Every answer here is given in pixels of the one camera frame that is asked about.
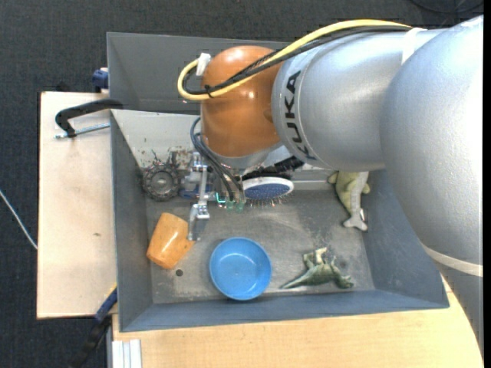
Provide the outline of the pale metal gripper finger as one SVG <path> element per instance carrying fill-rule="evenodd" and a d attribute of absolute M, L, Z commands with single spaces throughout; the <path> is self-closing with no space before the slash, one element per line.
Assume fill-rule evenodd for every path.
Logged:
<path fill-rule="evenodd" d="M 189 228 L 187 239 L 192 242 L 200 240 L 200 234 L 203 232 L 210 219 L 207 204 L 193 204 L 189 213 Z"/>
<path fill-rule="evenodd" d="M 189 161 L 187 172 L 181 180 L 180 197 L 199 199 L 199 181 L 203 169 L 208 170 L 206 161 L 198 152 L 194 152 Z"/>

